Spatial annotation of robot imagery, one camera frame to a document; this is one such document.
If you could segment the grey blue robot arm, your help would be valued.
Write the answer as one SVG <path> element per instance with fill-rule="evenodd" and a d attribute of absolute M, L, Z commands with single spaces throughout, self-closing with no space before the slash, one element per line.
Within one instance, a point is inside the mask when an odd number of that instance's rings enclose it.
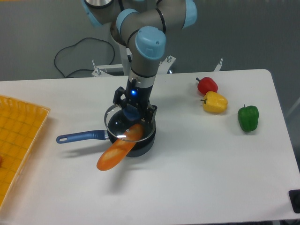
<path fill-rule="evenodd" d="M 142 0 L 82 1 L 94 25 L 116 23 L 121 40 L 132 53 L 127 86 L 115 91 L 113 103 L 130 121 L 152 123 L 157 107 L 149 98 L 165 53 L 166 33 L 193 25 L 197 8 L 192 0 L 158 0 L 155 9 L 139 12 L 142 4 Z"/>

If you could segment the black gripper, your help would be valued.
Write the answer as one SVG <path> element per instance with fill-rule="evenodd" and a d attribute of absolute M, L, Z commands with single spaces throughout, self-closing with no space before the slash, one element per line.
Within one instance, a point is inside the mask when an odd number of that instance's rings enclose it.
<path fill-rule="evenodd" d="M 123 109 L 126 115 L 142 115 L 142 121 L 153 123 L 158 107 L 149 102 L 153 86 L 142 88 L 127 81 L 126 89 L 119 87 L 114 94 L 113 103 Z"/>

